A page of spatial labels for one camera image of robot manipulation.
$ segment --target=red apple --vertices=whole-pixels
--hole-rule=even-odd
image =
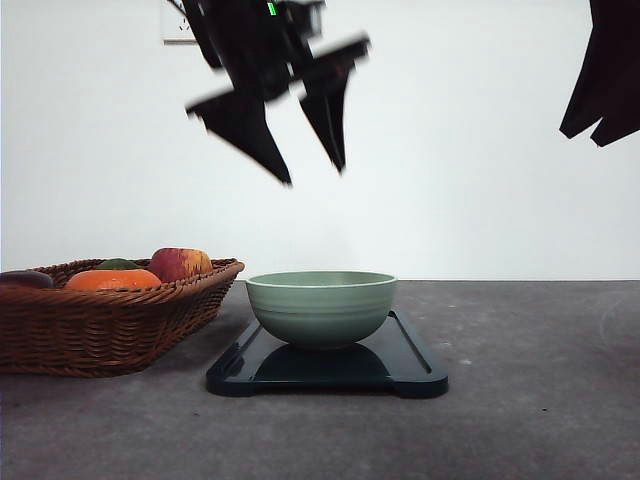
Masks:
[[[149,271],[163,283],[213,271],[209,256],[193,248],[161,248],[149,262]]]

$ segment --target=green fruit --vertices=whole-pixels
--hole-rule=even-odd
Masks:
[[[96,267],[96,270],[135,270],[136,268],[142,268],[140,265],[133,263],[131,260],[125,260],[124,258],[112,258],[111,260],[105,260]]]

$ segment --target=woven basket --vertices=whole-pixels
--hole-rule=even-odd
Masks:
[[[213,260],[211,273],[157,287],[61,288],[102,261],[32,269],[49,274],[54,289],[0,289],[0,372],[112,377],[143,370],[212,320],[244,269],[236,259]]]

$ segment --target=dark purple fruit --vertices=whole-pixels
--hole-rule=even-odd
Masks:
[[[17,286],[28,288],[53,288],[54,282],[46,273],[33,270],[14,270],[0,273],[0,286]]]

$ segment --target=bowl rim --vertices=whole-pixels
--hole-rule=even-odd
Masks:
[[[287,275],[287,274],[295,274],[295,273],[357,273],[357,274],[373,274],[373,275],[381,275],[384,277],[388,277],[387,280],[380,280],[378,282],[368,282],[368,283],[348,283],[344,285],[283,285],[278,283],[265,283],[256,281],[257,278],[265,277],[267,275]],[[376,285],[389,285],[392,283],[396,283],[398,279],[394,275],[390,275],[388,273],[380,273],[380,272],[369,272],[369,271],[361,271],[361,270],[304,270],[304,271],[284,271],[284,272],[271,272],[271,273],[263,273],[260,275],[255,275],[251,278],[245,280],[247,285],[255,285],[259,287],[272,287],[272,288],[296,288],[296,289],[325,289],[325,288],[357,288],[357,287],[372,287]]]

